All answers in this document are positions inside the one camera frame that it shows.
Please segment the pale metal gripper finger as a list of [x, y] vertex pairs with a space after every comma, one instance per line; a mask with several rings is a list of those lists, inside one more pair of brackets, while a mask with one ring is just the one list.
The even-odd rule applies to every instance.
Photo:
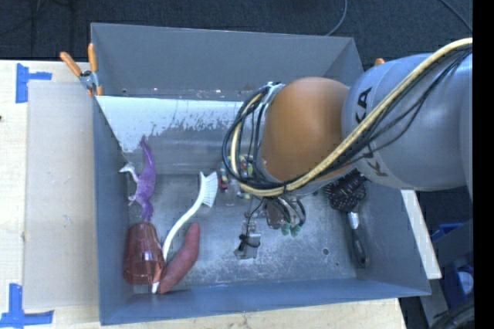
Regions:
[[257, 231], [255, 223], [244, 222], [240, 235], [240, 247], [258, 248], [260, 246], [261, 234]]
[[234, 255], [237, 259], [256, 259], [258, 254], [258, 247], [251, 247], [244, 245], [241, 249], [239, 246], [234, 251]]

